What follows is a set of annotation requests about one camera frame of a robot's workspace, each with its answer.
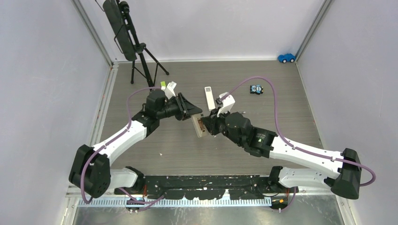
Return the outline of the short white remote control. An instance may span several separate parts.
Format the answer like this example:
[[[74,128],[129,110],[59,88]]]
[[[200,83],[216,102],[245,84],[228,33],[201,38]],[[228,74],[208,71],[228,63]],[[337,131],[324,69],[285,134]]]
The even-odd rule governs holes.
[[[207,128],[205,127],[205,125],[203,124],[202,115],[201,114],[192,115],[191,119],[192,119],[194,129],[195,129],[195,132],[196,132],[198,138],[207,136],[208,131],[207,131]]]

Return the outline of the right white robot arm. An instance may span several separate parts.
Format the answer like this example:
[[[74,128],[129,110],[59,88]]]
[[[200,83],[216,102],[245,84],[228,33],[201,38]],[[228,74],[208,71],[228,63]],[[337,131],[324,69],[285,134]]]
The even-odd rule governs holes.
[[[358,153],[353,149],[330,151],[295,142],[253,126],[248,118],[237,112],[212,113],[193,122],[198,137],[221,134],[251,156],[303,166],[302,169],[274,166],[268,179],[268,187],[273,192],[303,186],[329,189],[346,199],[359,198],[362,169]]]

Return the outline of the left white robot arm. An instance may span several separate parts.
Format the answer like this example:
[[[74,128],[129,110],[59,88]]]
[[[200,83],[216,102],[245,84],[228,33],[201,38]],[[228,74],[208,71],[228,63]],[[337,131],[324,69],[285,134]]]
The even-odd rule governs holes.
[[[160,88],[151,88],[142,109],[134,116],[128,113],[128,123],[108,139],[88,146],[83,144],[76,152],[69,174],[70,183],[80,188],[85,203],[99,198],[108,189],[127,188],[139,194],[144,182],[134,168],[111,169],[111,165],[127,149],[151,135],[160,120],[175,117],[178,121],[201,114],[199,107],[189,102],[182,93],[166,95]]]

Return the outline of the long white remote control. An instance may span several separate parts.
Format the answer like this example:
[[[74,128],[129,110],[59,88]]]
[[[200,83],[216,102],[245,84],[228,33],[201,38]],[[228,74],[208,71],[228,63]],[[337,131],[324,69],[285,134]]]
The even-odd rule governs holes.
[[[205,90],[208,110],[212,111],[213,109],[215,109],[215,102],[214,102],[212,88],[210,86],[206,86],[204,90]]]

